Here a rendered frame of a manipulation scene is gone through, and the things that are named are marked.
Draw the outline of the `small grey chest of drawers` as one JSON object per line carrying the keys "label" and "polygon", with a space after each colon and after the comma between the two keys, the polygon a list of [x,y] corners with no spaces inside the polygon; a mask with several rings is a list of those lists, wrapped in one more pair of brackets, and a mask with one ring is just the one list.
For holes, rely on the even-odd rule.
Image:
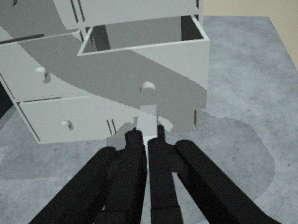
{"label": "small grey chest of drawers", "polygon": [[[203,28],[203,1],[204,0],[197,0],[196,3],[196,10],[191,11],[180,11],[180,12],[169,12],[169,13],[160,13],[160,14],[150,14],[150,15],[141,15],[141,16],[133,16],[133,17],[124,17],[124,18],[116,18],[116,19],[109,19],[109,20],[101,20],[101,21],[94,21],[94,22],[85,22],[85,18],[83,15],[82,7],[80,0],[73,0],[74,7],[76,10],[78,23],[74,25],[67,25],[61,27],[54,27],[48,29],[42,29],[37,31],[25,32],[20,34],[14,34],[9,36],[0,37],[0,41],[11,40],[16,38],[22,38],[27,36],[57,32],[57,31],[64,31],[70,29],[77,29],[81,28],[81,32],[83,35],[83,39],[85,39],[88,30],[91,26],[98,26],[98,25],[106,25],[106,24],[113,24],[113,23],[121,23],[121,22],[129,22],[129,21],[138,21],[138,20],[147,20],[147,19],[156,19],[156,18],[166,18],[166,17],[176,17],[176,16],[186,16],[186,15],[194,15],[201,27]],[[18,99],[15,100],[14,96],[12,95],[10,89],[8,88],[6,82],[4,81],[1,73],[0,73],[0,81],[5,88],[7,94],[9,95],[10,99],[12,100],[13,104],[15,105],[16,109],[18,110],[19,114],[21,115],[22,119],[26,123],[27,127],[31,131],[32,135],[36,139],[38,144],[48,144],[48,143],[61,143],[61,142],[74,142],[74,141],[87,141],[87,140],[100,140],[100,139],[112,139],[112,138],[124,138],[125,135],[118,136],[116,132],[116,128],[113,122],[113,119],[108,120],[112,136],[110,137],[98,137],[98,138],[85,138],[85,139],[73,139],[73,140],[60,140],[60,141],[47,141],[41,142],[39,137],[37,136],[36,132],[34,131],[33,127],[29,123],[28,119],[26,118],[24,112],[22,111],[21,107],[19,106],[20,102],[22,101],[31,101],[31,100],[39,100],[39,99],[48,99],[48,98],[57,98],[57,97],[66,97],[66,96],[76,96],[76,95],[85,95],[89,94],[89,92],[79,92],[79,93],[70,93],[70,94],[61,94],[61,95],[52,95],[52,96],[43,96],[43,97],[35,97],[35,98],[26,98],[26,99]],[[200,110],[195,110],[194,116],[194,129],[190,130],[179,130],[179,131],[168,131],[165,134],[170,133],[181,133],[181,132],[192,132],[192,131],[199,131],[199,117],[200,117]]]}

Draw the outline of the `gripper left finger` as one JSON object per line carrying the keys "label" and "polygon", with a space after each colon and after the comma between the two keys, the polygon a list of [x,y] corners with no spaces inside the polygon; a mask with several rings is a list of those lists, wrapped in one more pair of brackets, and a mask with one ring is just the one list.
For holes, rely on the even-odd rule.
{"label": "gripper left finger", "polygon": [[124,134],[125,148],[101,148],[29,224],[141,224],[147,114],[148,105],[140,106],[137,126]]}

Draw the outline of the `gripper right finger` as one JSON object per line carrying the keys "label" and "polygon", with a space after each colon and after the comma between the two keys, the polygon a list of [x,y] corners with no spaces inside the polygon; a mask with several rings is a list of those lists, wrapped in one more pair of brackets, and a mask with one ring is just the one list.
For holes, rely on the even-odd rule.
{"label": "gripper right finger", "polygon": [[184,224],[172,172],[209,224],[282,224],[267,216],[194,142],[168,144],[156,105],[148,105],[146,143],[151,224]]}

